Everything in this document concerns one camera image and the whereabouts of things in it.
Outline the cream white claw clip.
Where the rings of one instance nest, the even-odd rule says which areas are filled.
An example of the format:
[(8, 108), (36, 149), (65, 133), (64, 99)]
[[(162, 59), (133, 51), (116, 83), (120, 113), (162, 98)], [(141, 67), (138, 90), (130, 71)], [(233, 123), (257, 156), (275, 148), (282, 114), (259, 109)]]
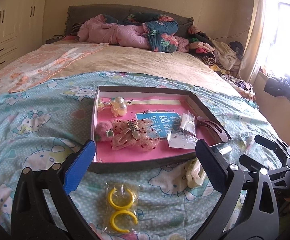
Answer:
[(201, 162), (198, 158), (189, 160), (185, 165), (187, 186), (191, 189), (202, 186), (206, 178)]

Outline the dark red oval hair clip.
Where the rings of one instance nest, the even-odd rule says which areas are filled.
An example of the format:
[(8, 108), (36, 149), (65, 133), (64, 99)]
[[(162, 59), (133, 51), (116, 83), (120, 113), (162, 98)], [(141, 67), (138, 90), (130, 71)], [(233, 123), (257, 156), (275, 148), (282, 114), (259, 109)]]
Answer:
[(225, 129), (222, 126), (218, 125), (217, 123), (198, 116), (197, 125), (205, 126), (211, 129), (212, 131), (214, 131), (223, 143), (227, 143), (229, 141), (229, 138), (227, 136)]

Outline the white earring card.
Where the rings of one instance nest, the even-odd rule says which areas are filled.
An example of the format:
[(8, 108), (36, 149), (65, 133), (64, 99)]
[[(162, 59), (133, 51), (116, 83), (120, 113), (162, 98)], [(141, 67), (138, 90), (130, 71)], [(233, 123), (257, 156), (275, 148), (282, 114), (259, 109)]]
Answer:
[(190, 134), (171, 130), (167, 135), (168, 146), (184, 150), (194, 150), (198, 139)]

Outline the pink fluffy hair clip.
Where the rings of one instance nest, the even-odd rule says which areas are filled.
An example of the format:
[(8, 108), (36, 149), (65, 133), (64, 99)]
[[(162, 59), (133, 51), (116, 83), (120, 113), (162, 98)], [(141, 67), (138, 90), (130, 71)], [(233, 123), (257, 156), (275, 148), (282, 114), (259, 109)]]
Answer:
[(101, 121), (96, 126), (95, 139), (97, 141), (110, 141), (114, 137), (111, 121)]

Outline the clear plastic bag white card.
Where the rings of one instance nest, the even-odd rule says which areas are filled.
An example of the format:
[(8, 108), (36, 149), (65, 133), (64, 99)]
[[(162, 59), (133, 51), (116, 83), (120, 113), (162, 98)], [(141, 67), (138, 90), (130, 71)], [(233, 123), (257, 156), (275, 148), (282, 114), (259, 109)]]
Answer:
[(190, 111), (182, 114), (180, 129), (193, 136), (196, 136), (195, 116)]

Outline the yellow hoop earrings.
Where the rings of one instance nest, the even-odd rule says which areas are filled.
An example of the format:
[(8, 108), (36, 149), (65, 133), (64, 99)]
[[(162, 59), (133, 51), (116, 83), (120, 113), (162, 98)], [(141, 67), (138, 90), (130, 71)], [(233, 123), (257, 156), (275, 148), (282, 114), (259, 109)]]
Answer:
[(128, 234), (137, 231), (139, 187), (128, 183), (110, 183), (106, 188), (106, 214), (102, 230)]

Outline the sheer pink dotted hair bow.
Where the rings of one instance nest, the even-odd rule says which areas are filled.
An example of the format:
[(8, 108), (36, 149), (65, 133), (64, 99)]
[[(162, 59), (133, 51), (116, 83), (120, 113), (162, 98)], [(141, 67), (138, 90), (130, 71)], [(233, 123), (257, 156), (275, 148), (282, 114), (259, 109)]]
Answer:
[(114, 137), (112, 150), (136, 148), (138, 151), (152, 151), (161, 141), (159, 133), (152, 127), (154, 122), (148, 118), (139, 120), (113, 120)]

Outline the pearl clear small claw clip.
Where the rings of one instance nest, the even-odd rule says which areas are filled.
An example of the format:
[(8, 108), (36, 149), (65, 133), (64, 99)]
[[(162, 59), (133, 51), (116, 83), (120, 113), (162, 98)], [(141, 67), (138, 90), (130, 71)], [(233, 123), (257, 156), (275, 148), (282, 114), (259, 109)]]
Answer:
[(121, 96), (110, 99), (111, 112), (114, 117), (125, 116), (127, 114), (127, 105), (125, 99)]

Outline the Hello Kitty blue quilt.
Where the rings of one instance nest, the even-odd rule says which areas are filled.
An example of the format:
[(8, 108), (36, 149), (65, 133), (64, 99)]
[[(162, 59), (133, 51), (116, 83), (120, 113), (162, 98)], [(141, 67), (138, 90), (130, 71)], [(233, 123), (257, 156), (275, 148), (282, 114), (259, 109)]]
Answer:
[[(57, 78), (19, 94), (0, 94), (0, 225), (11, 229), (11, 208), (23, 168), (42, 170), (79, 150), (91, 133), (94, 95), (98, 86), (140, 86), (189, 90), (208, 107), (231, 136), (225, 157), (237, 163), (246, 154), (270, 169), (281, 166), (274, 153), (256, 144), (262, 135), (278, 136), (256, 103), (240, 96), (146, 74), (95, 72)], [(139, 224), (132, 239), (189, 239), (219, 199), (208, 180), (186, 185), (185, 166), (95, 174), (88, 172), (71, 198), (85, 220), (101, 231), (110, 182), (139, 187)]]

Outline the dark cloth on windowsill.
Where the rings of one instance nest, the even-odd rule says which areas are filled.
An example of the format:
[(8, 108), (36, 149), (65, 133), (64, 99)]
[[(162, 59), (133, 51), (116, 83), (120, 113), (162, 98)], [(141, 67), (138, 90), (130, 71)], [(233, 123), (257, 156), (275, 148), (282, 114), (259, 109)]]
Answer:
[(266, 81), (264, 92), (277, 97), (290, 98), (290, 77), (271, 77)]

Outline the pile of clothes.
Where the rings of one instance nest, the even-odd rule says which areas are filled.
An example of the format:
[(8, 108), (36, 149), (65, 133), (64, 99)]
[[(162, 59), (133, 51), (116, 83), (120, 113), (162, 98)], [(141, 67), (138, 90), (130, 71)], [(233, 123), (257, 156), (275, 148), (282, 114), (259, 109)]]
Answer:
[(244, 47), (240, 42), (233, 41), (226, 44), (213, 40), (191, 25), (188, 28), (188, 44), (186, 49), (216, 72), (240, 96), (248, 100), (255, 100), (253, 86), (238, 77), (244, 53)]

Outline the cream curtain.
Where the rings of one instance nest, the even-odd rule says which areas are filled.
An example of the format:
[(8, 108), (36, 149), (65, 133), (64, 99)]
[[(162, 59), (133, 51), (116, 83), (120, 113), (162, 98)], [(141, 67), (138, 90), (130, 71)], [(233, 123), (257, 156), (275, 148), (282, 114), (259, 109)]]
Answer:
[(262, 41), (265, 22), (265, 17), (263, 16), (265, 3), (266, 0), (253, 1), (253, 12), (247, 43), (238, 72), (239, 78), (250, 84), (255, 82), (257, 73), (259, 71), (259, 67), (257, 66), (257, 58)]

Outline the peach floral blanket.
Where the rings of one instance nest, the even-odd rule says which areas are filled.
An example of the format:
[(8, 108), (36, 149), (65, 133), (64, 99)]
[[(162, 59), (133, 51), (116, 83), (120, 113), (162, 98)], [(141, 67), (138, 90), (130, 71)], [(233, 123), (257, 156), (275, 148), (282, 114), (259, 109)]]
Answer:
[(108, 43), (64, 42), (41, 46), (0, 70), (0, 94), (27, 90), (50, 79), (73, 62), (108, 47)]

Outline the beige bed cover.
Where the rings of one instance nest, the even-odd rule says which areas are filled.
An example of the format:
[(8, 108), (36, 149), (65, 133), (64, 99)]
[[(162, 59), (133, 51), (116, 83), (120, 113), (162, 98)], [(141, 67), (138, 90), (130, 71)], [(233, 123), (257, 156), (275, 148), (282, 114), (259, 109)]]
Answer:
[(106, 72), (110, 76), (116, 72), (149, 74), (204, 87), (214, 92), (238, 95), (226, 81), (189, 53), (158, 53), (114, 45), (73, 62), (51, 78), (89, 72)]

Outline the dark grey headboard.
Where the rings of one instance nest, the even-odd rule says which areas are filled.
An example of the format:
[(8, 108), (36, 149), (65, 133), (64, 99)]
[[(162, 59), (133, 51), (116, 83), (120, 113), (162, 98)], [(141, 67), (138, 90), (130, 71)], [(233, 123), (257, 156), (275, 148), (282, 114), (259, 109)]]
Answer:
[(179, 25), (176, 36), (186, 37), (188, 28), (193, 25), (194, 19), (184, 16), (172, 14), (170, 12), (161, 11), (153, 8), (138, 7), (134, 5), (122, 4), (90, 4), (90, 5), (71, 5), (67, 10), (67, 20), (65, 23), (65, 36), (73, 33), (75, 24), (83, 24), (92, 17), (99, 14), (110, 15), (119, 21), (122, 21), (126, 16), (137, 12), (150, 12), (170, 16), (176, 20)]

